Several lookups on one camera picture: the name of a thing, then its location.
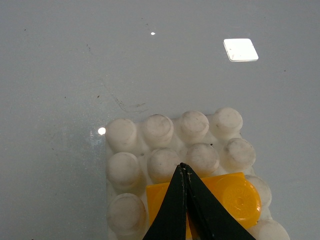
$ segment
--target gray tabletop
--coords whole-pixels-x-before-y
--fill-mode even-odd
[[[98,129],[227,106],[273,219],[318,239],[320,1],[2,1],[0,33],[0,239],[106,239]],[[231,62],[234,38],[259,59]]]

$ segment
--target white plastic block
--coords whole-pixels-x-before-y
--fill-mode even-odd
[[[252,235],[257,240],[289,239],[284,228],[272,220],[271,191],[255,174],[256,152],[240,135],[242,126],[242,116],[230,107],[210,115],[187,111],[174,119],[156,114],[144,122],[119,118],[108,123],[108,240],[143,238],[149,228],[146,186],[169,182],[181,162],[200,177],[244,172],[262,202],[258,224],[250,228]]]

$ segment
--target gray surface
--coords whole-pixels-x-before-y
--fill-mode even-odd
[[[230,62],[226,38],[259,60]],[[98,128],[225,106],[273,218],[318,239],[319,39],[318,0],[1,1],[0,239],[106,239]]]

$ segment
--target yellow circular stud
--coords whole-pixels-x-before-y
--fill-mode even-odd
[[[214,195],[245,229],[257,224],[261,200],[248,180],[238,176],[223,177],[216,183]]]

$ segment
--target yellow plastic piece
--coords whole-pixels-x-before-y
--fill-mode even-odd
[[[245,179],[243,172],[204,177],[201,180],[230,215],[245,229],[257,224],[261,213],[260,196],[256,188]],[[146,187],[150,226],[158,214],[168,187],[168,182]],[[186,238],[191,237],[187,218]]]

